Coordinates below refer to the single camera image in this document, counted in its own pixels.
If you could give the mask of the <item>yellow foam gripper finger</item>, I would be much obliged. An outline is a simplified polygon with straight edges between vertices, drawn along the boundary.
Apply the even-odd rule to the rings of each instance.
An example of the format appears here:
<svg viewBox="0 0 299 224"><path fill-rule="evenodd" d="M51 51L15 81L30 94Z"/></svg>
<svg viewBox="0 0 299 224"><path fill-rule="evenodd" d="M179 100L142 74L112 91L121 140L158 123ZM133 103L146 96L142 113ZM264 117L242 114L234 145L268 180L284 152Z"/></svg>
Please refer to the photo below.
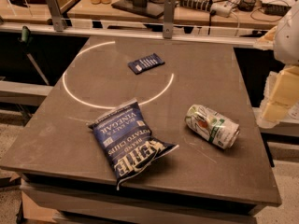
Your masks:
<svg viewBox="0 0 299 224"><path fill-rule="evenodd" d="M278 73L271 71L261 101L262 118L277 123L286 117L298 101L299 66L285 65Z"/></svg>

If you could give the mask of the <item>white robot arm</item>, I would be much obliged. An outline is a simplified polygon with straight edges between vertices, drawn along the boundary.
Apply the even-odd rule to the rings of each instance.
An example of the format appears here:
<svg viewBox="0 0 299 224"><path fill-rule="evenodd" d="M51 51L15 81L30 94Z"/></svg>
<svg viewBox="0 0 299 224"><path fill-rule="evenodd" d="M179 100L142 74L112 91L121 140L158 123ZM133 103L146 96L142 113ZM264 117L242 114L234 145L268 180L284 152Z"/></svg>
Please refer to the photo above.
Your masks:
<svg viewBox="0 0 299 224"><path fill-rule="evenodd" d="M271 87L262 118L280 122L299 101L299 1L278 23L274 37L274 56L285 67L277 74Z"/></svg>

